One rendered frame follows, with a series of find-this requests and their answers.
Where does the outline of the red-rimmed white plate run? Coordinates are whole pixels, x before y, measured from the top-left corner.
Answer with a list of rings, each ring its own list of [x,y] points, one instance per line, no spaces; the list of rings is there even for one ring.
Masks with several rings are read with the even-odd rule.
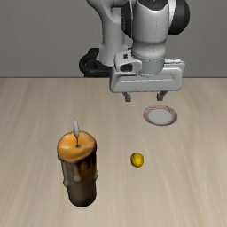
[[[166,105],[152,105],[144,110],[143,117],[148,123],[163,127],[173,124],[177,120],[177,113]]]

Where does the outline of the orange-topped brown candle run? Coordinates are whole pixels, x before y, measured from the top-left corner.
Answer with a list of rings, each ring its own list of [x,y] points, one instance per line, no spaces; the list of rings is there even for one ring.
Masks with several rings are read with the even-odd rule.
[[[97,196],[97,142],[79,128],[74,119],[73,130],[66,133],[57,145],[57,155],[63,173],[63,185],[68,198],[77,207],[91,205]]]

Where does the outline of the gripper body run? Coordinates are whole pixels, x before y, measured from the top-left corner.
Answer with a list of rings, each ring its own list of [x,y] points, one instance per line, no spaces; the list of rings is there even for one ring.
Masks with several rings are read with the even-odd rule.
[[[110,90],[123,92],[175,91],[182,86],[185,63],[180,59],[165,59],[158,72],[159,64],[135,59],[131,51],[116,54],[110,76]]]

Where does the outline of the yellow lemon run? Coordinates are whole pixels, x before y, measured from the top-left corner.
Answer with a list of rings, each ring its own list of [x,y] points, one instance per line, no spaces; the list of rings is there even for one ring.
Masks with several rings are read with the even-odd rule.
[[[144,156],[141,153],[133,153],[130,162],[135,168],[140,168],[144,164]]]

